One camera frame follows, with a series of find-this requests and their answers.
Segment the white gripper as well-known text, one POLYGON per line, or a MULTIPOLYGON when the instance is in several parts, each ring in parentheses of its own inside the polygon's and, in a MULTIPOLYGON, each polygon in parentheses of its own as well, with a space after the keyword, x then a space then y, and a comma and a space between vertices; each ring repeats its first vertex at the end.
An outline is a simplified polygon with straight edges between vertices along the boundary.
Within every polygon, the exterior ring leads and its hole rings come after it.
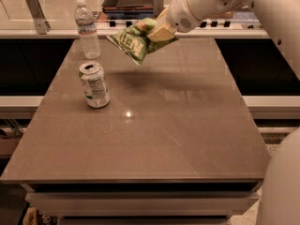
POLYGON ((147 37, 153 42, 174 38, 176 30, 187 33, 200 25, 188 7, 187 0, 172 0, 168 8, 164 8, 157 17, 157 28, 150 31, 147 37))

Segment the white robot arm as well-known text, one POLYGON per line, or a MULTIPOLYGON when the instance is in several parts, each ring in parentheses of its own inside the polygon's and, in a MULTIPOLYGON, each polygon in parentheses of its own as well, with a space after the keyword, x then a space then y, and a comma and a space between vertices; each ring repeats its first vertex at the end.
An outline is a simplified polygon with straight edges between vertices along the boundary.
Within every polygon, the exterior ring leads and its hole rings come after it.
MULTIPOLYGON (((187 33, 203 20, 245 5, 300 78, 300 0, 172 0, 148 34, 154 42, 187 33)), ((300 128, 272 156, 262 185, 260 225, 300 225, 300 128)))

